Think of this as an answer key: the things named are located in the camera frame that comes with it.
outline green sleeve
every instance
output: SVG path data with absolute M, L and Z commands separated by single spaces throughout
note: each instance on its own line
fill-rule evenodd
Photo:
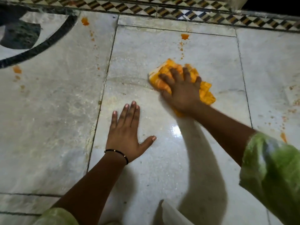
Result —
M 300 224 L 300 151 L 294 146 L 255 134 L 244 152 L 240 186 L 284 225 Z
M 46 210 L 33 225 L 79 225 L 75 217 L 63 208 Z

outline bracelet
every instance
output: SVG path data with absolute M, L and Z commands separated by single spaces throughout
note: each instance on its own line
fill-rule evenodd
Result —
M 104 153 L 106 153 L 107 151 L 114 151 L 114 152 L 117 152 L 117 153 L 121 154 L 121 155 L 124 156 L 124 158 L 126 159 L 126 165 L 129 163 L 129 161 L 128 161 L 126 155 L 124 155 L 123 152 L 118 151 L 118 150 L 114 150 L 114 149 L 106 149 L 106 150 L 104 151 Z

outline orange cloth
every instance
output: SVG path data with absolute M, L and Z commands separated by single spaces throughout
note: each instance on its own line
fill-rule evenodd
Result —
M 195 68 L 192 68 L 190 64 L 185 64 L 185 67 L 189 70 L 191 81 L 194 83 L 196 81 L 197 76 L 199 76 L 197 70 Z M 157 90 L 166 90 L 170 94 L 172 93 L 170 87 L 158 77 L 159 74 L 164 73 L 168 77 L 172 78 L 172 74 L 170 72 L 171 68 L 177 69 L 179 74 L 183 76 L 182 66 L 176 64 L 173 60 L 168 59 L 161 66 L 149 73 L 149 81 L 154 88 L 156 88 Z M 199 97 L 200 100 L 207 105 L 211 105 L 216 101 L 216 98 L 209 91 L 211 86 L 212 85 L 210 83 L 205 81 L 202 81 L 200 84 Z M 178 112 L 177 110 L 174 109 L 174 111 L 178 117 L 183 116 L 183 114 Z

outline hand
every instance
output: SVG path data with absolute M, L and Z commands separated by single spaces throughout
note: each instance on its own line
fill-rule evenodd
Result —
M 135 101 L 130 108 L 126 104 L 118 120 L 116 111 L 112 114 L 112 122 L 108 133 L 106 149 L 118 150 L 126 155 L 129 162 L 140 157 L 156 140 L 156 136 L 148 137 L 143 143 L 139 144 L 137 139 L 137 128 L 140 120 L 140 107 Z M 120 155 L 116 152 L 107 152 L 110 155 Z
M 174 79 L 169 78 L 165 74 L 160 74 L 159 77 L 169 85 L 172 95 L 166 90 L 163 90 L 161 95 L 176 110 L 190 114 L 195 104 L 200 102 L 201 78 L 198 76 L 196 82 L 192 83 L 187 68 L 183 68 L 184 79 L 176 69 L 170 69 L 170 72 Z

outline person's left arm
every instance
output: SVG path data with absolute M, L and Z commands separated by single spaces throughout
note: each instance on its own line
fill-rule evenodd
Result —
M 143 143 L 138 143 L 139 119 L 140 107 L 135 101 L 130 107 L 128 104 L 125 105 L 119 120 L 117 112 L 114 111 L 106 149 L 122 152 L 129 162 L 141 156 L 156 140 L 156 137 L 150 136 Z M 125 165 L 126 159 L 120 153 L 106 152 L 103 158 L 52 208 L 62 208 L 68 211 L 80 225 L 96 225 L 107 197 Z

